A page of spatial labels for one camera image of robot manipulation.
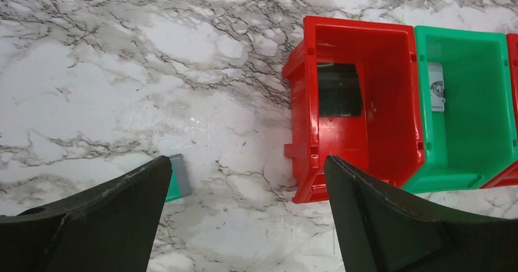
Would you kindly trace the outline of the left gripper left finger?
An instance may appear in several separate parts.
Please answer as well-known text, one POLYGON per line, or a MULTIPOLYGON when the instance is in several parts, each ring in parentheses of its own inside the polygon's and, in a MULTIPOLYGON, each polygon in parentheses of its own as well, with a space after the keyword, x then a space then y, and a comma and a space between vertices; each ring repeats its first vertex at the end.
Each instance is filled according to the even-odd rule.
POLYGON ((145 271, 172 163, 159 156, 72 196, 1 216, 2 271, 145 271))

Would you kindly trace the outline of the silver card from holder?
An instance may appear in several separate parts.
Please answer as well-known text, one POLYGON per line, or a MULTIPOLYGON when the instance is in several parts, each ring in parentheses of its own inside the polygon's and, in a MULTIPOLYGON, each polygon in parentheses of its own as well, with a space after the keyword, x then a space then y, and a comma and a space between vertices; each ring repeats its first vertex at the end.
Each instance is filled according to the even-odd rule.
POLYGON ((433 112, 445 110, 445 81, 443 66, 437 62, 428 62, 429 91, 431 97, 431 109, 433 112))

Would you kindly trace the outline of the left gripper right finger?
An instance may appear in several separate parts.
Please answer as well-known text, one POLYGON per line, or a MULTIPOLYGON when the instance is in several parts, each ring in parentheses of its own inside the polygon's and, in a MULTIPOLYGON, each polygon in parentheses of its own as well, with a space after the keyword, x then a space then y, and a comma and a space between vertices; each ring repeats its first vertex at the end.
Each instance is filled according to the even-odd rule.
POLYGON ((346 271, 516 271, 517 220, 422 199, 337 156, 324 165, 346 271))

